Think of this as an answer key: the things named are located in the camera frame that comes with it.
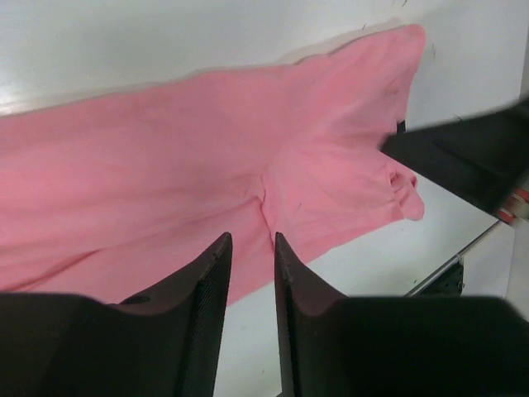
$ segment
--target white surface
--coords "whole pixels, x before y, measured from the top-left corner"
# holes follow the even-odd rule
[[[463,295],[492,295],[505,298],[511,271],[514,229],[499,222],[463,255]]]
[[[426,204],[420,222],[371,232],[327,252],[312,269],[350,295],[404,295],[496,222],[420,176],[418,189]],[[275,316],[273,285],[227,309],[216,397],[271,397],[281,391]]]
[[[409,22],[428,42],[408,126],[518,96],[527,0],[0,0],[0,114],[200,69],[296,60],[314,51],[301,47]],[[424,220],[370,233],[313,268],[348,294],[404,294],[493,222],[424,179],[419,190]],[[275,322],[272,285],[227,310],[216,397],[278,394]]]
[[[409,22],[428,36],[409,126],[519,95],[527,0],[1,0],[0,114]]]
[[[529,222],[516,227],[508,300],[529,319]]]

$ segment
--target textured black surface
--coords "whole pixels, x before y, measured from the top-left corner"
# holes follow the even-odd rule
[[[390,136],[380,150],[495,215],[529,170],[529,99],[483,116]]]
[[[529,326],[501,299],[346,297],[275,248],[282,397],[529,395]]]
[[[446,269],[442,275],[433,280],[420,295],[460,296],[463,293],[463,274],[465,268],[459,262]]]
[[[0,294],[0,395],[211,396],[230,271],[225,234],[121,304]]]
[[[397,134],[406,132],[406,120],[397,123]]]

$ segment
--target pink shirt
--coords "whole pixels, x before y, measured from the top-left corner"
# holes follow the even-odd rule
[[[3,117],[0,289],[118,302],[228,231],[233,302],[272,280],[276,231],[310,261],[421,218],[413,174],[377,146],[424,44],[405,26],[297,65]]]

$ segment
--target fabric fold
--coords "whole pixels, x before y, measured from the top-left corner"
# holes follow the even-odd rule
[[[0,119],[0,289],[120,301],[234,237],[230,302],[423,204],[377,145],[405,118],[418,25],[296,65],[223,70]]]

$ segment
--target black plastic part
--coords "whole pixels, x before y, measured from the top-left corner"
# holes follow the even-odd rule
[[[459,296],[463,293],[463,265],[456,262],[431,282],[419,295]]]
[[[213,395],[231,236],[121,304],[0,294],[0,395]]]
[[[397,134],[406,132],[406,120],[397,123]]]
[[[380,150],[495,215],[529,170],[529,98],[483,116],[390,136]]]
[[[350,298],[275,250],[282,397],[529,395],[529,326],[501,299]]]

